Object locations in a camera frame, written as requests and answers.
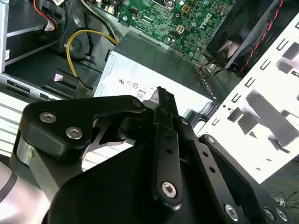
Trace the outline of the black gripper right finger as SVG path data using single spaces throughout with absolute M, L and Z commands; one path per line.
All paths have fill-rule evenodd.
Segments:
M 196 137 L 186 119 L 176 117 L 183 151 L 195 168 L 192 177 L 207 189 L 213 224 L 290 224 L 291 218 L 211 135 Z

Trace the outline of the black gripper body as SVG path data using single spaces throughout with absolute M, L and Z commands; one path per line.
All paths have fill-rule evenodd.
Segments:
M 183 201 L 178 211 L 151 194 L 153 152 L 127 149 L 70 179 L 48 211 L 49 224 L 221 224 L 203 175 L 180 163 Z

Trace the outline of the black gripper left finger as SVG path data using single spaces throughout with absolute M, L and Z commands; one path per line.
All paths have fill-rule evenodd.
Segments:
M 49 200 L 72 178 L 137 147 L 153 152 L 151 194 L 180 207 L 182 181 L 174 96 L 158 87 L 149 108 L 126 96 L 45 101 L 25 107 L 18 157 Z

